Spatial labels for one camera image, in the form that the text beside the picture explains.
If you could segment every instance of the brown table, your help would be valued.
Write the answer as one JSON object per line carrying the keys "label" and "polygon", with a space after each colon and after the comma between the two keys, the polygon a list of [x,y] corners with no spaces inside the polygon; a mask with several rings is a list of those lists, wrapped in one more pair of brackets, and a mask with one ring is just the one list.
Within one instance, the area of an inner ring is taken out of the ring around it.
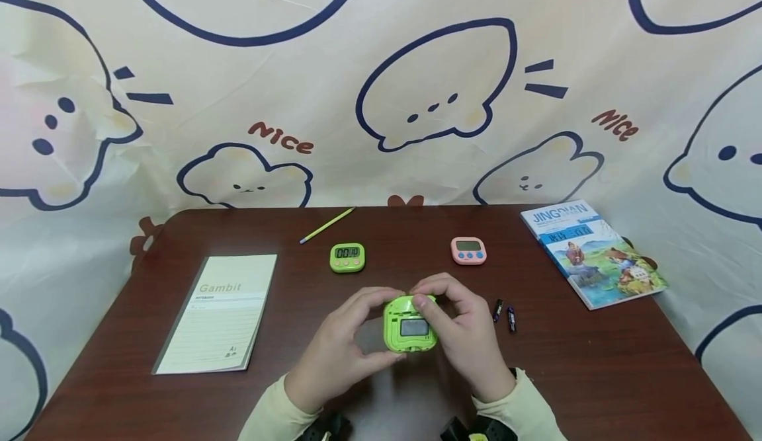
{"label": "brown table", "polygon": [[[516,310],[496,325],[503,356],[525,368],[570,440],[749,440],[651,298],[588,311],[519,219],[525,206],[359,208],[300,246],[340,209],[191,210],[172,218],[136,268],[28,441],[235,440],[261,393],[301,355],[324,317],[363,286],[412,287],[448,271]],[[458,266],[452,237],[481,237],[482,266]],[[330,271],[330,247],[361,242],[357,274]],[[249,371],[151,376],[208,255],[277,253]],[[439,440],[472,415],[440,350],[411,357],[335,401],[352,440]]]}

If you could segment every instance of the cartoon print backdrop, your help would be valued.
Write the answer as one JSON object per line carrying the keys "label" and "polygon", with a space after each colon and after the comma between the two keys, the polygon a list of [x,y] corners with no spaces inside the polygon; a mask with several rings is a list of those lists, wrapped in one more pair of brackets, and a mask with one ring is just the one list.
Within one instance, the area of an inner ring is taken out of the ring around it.
{"label": "cartoon print backdrop", "polygon": [[0,0],[0,441],[187,208],[582,197],[762,440],[761,0]]}

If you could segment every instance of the book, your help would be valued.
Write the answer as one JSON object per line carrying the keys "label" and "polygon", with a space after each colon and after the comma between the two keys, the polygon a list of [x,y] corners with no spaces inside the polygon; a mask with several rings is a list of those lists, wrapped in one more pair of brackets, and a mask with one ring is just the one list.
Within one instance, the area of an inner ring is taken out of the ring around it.
{"label": "book", "polygon": [[207,257],[152,374],[246,370],[275,260],[276,255]]}
{"label": "book", "polygon": [[584,200],[521,217],[590,310],[661,292],[667,282]]}

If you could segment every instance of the green kitchen timer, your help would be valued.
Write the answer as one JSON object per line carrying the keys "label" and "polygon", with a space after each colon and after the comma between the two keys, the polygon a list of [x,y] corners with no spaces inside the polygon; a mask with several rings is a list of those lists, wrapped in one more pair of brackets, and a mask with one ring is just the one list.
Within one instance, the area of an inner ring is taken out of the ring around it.
{"label": "green kitchen timer", "polygon": [[[433,303],[437,300],[428,296]],[[392,352],[425,352],[437,345],[437,334],[415,310],[413,296],[402,296],[383,309],[383,341]]]}
{"label": "green kitchen timer", "polygon": [[365,267],[365,248],[360,243],[341,243],[331,248],[333,272],[357,272]]}

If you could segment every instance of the yellow pencil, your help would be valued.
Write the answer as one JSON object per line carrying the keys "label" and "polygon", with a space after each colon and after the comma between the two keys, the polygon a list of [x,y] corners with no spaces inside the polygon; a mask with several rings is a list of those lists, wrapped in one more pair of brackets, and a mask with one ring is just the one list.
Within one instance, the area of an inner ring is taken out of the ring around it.
{"label": "yellow pencil", "polygon": [[325,225],[322,225],[321,227],[318,227],[315,231],[312,231],[309,235],[303,237],[302,240],[299,241],[299,244],[303,245],[305,242],[307,242],[310,239],[312,239],[312,236],[317,235],[318,233],[320,233],[320,231],[326,229],[326,227],[329,227],[330,225],[334,224],[336,221],[341,220],[346,215],[350,214],[352,212],[352,210],[354,210],[355,208],[356,208],[356,206],[351,207],[349,210],[343,212],[339,216],[336,216],[334,219],[332,219],[331,221],[327,222]]}

